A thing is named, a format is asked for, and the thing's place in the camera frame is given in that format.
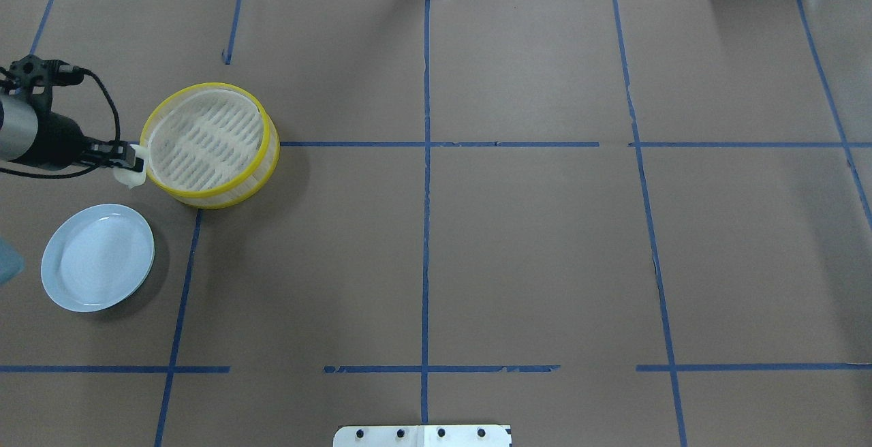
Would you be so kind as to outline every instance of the white mesh lid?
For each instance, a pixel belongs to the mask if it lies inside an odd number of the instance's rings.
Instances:
[[[258,105],[220,87],[192,90],[158,112],[147,142],[155,178],[172,189],[205,191],[249,167],[264,135]]]

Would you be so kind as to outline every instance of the gray table surface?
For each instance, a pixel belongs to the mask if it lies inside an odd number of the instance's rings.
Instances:
[[[0,444],[872,444],[872,0],[0,2],[127,139],[224,81],[285,142],[220,211],[0,176]],[[92,84],[55,110],[112,136]],[[40,258],[101,202],[155,267],[70,313]]]

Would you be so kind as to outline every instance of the metal bracket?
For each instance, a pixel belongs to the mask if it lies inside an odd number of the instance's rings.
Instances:
[[[343,427],[333,447],[511,447],[507,425],[399,425]]]

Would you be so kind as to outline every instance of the round plate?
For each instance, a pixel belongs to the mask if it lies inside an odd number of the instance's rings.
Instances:
[[[70,311],[118,304],[142,285],[155,261],[155,237],[139,212],[95,205],[70,217],[43,253],[43,287]]]

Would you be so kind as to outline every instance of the round basket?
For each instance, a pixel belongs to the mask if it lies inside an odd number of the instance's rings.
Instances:
[[[202,209],[252,196],[270,179],[279,153],[275,125],[258,99],[220,82],[165,99],[149,116],[140,144],[151,152],[149,178]]]

